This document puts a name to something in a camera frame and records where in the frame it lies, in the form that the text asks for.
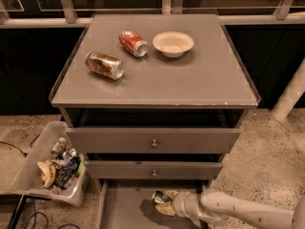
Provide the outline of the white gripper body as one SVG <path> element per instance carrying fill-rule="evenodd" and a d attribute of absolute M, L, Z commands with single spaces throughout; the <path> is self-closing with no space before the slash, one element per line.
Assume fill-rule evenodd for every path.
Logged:
<path fill-rule="evenodd" d="M 205 216 L 200 207 L 200 195 L 188 191 L 178 192 L 172 202 L 174 211 L 182 218 L 188 218 L 192 222 L 198 222 Z"/>

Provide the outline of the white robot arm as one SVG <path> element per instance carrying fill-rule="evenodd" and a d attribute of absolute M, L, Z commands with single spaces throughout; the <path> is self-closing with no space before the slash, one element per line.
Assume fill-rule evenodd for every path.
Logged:
<path fill-rule="evenodd" d="M 163 215 L 188 218 L 195 225 L 201 221 L 221 226 L 227 217 L 244 221 L 256 229 L 305 229 L 305 197 L 293 211 L 229 196 L 204 189 L 201 194 L 189 191 L 156 191 L 152 204 Z"/>

